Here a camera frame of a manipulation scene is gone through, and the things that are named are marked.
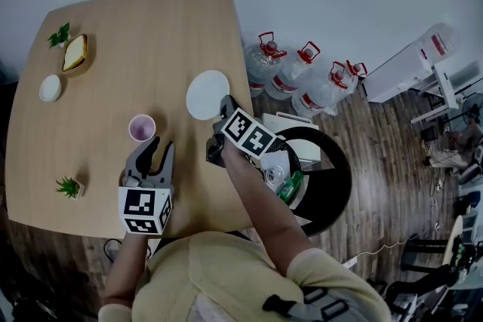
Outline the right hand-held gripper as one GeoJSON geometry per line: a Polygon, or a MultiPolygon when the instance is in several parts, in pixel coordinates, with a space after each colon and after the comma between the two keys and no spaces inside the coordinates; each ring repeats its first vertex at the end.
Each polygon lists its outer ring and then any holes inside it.
{"type": "Polygon", "coordinates": [[[238,107],[230,94],[220,102],[220,118],[222,120],[213,125],[213,136],[206,142],[206,161],[219,167],[225,167],[221,153],[226,141],[259,161],[277,138],[272,131],[238,107]]]}

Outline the white plate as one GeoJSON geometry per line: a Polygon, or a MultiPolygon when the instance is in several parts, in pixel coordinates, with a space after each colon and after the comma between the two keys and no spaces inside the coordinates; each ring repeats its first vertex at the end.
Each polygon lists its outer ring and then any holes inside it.
{"type": "Polygon", "coordinates": [[[229,94],[229,81],[220,71],[207,70],[197,75],[186,93],[186,107],[199,121],[219,115],[222,99],[229,94]]]}

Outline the red paper cup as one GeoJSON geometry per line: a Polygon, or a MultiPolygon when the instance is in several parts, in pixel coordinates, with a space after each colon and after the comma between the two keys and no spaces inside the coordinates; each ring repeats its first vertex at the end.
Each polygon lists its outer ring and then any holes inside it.
{"type": "Polygon", "coordinates": [[[146,142],[155,136],[155,121],[150,115],[136,115],[129,122],[128,133],[134,141],[139,143],[146,142]]]}

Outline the small white dish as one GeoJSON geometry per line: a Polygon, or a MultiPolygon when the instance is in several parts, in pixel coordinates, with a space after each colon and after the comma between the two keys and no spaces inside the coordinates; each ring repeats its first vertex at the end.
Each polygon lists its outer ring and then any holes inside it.
{"type": "Polygon", "coordinates": [[[43,102],[54,102],[62,91],[61,80],[58,75],[49,75],[39,88],[39,98],[43,102]]]}

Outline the person's left forearm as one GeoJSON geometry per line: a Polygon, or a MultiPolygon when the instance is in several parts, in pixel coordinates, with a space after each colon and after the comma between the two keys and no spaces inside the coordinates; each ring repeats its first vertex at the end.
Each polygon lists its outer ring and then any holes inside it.
{"type": "Polygon", "coordinates": [[[127,233],[106,279],[103,305],[131,307],[146,266],[148,237],[127,233]]]}

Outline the person's right forearm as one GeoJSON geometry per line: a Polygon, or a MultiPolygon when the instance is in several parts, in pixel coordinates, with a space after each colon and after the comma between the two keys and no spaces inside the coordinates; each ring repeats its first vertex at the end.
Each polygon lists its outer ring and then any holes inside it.
{"type": "Polygon", "coordinates": [[[312,248],[311,241],[289,207],[269,189],[238,148],[227,143],[221,157],[269,258],[286,275],[294,258],[312,248]]]}

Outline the low white box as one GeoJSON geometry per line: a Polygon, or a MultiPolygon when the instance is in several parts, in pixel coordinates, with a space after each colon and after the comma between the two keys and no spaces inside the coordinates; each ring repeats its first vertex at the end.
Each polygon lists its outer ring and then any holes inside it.
{"type": "MultiPolygon", "coordinates": [[[[284,112],[276,112],[274,115],[263,113],[260,122],[273,133],[278,133],[294,127],[309,127],[318,130],[309,118],[303,118],[284,112]]],[[[309,170],[311,166],[320,162],[321,151],[307,140],[288,140],[288,145],[295,151],[303,170],[309,170]]]]}

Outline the white paper sheet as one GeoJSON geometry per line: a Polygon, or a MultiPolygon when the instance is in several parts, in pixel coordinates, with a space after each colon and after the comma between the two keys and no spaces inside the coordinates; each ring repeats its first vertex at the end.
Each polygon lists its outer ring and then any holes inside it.
{"type": "Polygon", "coordinates": [[[278,169],[284,171],[285,174],[290,172],[290,161],[288,151],[281,150],[276,152],[267,152],[260,159],[260,166],[263,171],[270,169],[278,169]]]}

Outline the clear plastic cup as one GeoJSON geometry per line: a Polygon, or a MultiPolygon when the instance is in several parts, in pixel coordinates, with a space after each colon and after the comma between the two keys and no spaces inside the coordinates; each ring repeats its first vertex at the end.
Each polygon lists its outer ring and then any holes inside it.
{"type": "Polygon", "coordinates": [[[268,186],[278,187],[285,181],[286,177],[285,169],[279,165],[263,168],[264,182],[268,186]]]}

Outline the green plastic bottle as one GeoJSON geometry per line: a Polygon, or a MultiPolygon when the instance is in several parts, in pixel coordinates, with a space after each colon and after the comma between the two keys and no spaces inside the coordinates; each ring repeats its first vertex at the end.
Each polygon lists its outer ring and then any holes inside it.
{"type": "Polygon", "coordinates": [[[302,182],[303,174],[300,171],[296,171],[278,190],[277,196],[279,196],[286,204],[291,203],[295,199],[302,182]]]}

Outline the sandwich in wooden tray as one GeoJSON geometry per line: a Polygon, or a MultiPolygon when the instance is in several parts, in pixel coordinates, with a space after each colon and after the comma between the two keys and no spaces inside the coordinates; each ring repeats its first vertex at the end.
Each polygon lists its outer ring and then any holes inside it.
{"type": "MultiPolygon", "coordinates": [[[[65,50],[64,50],[64,55],[65,55],[65,51],[66,51],[66,46],[71,42],[72,40],[70,40],[66,45],[65,45],[65,50]]],[[[62,62],[62,66],[61,66],[61,72],[64,74],[64,75],[76,75],[76,74],[81,74],[83,72],[85,72],[89,66],[89,54],[90,54],[90,48],[89,48],[89,38],[88,38],[88,43],[87,43],[87,57],[85,59],[85,61],[79,65],[78,67],[68,71],[68,72],[64,72],[63,71],[63,63],[64,63],[64,56],[63,56],[63,62],[62,62]]]]}

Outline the white cabinet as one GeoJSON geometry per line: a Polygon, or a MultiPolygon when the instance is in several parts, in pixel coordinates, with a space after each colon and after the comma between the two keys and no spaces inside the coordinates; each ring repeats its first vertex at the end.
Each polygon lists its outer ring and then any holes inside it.
{"type": "Polygon", "coordinates": [[[454,54],[458,44],[454,27],[445,23],[433,25],[369,73],[363,81],[368,101],[384,103],[425,81],[434,75],[438,63],[454,54]]]}

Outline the standing fan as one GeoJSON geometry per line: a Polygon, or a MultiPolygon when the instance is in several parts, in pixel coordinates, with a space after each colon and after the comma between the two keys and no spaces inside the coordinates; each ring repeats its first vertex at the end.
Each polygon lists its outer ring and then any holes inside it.
{"type": "Polygon", "coordinates": [[[463,121],[469,124],[470,118],[481,119],[483,113],[483,94],[470,94],[464,101],[462,107],[463,121]]]}

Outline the pale wooden board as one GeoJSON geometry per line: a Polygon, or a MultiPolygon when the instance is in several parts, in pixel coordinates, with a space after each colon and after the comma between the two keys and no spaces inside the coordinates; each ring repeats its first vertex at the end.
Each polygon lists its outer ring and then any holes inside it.
{"type": "Polygon", "coordinates": [[[458,251],[460,245],[460,237],[463,233],[463,217],[458,216],[453,224],[451,229],[451,233],[448,237],[448,242],[445,248],[443,261],[441,268],[443,269],[443,273],[447,274],[451,271],[451,261],[456,254],[454,251],[458,251]]]}

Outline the white metal frame table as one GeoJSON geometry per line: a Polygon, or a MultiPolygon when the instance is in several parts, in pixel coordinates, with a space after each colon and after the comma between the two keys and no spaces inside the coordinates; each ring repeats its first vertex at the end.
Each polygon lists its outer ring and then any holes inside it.
{"type": "Polygon", "coordinates": [[[447,74],[442,64],[435,64],[432,74],[416,83],[411,90],[428,99],[430,110],[411,119],[411,124],[429,122],[458,110],[463,103],[464,93],[483,81],[483,67],[470,63],[453,75],[447,74]]]}

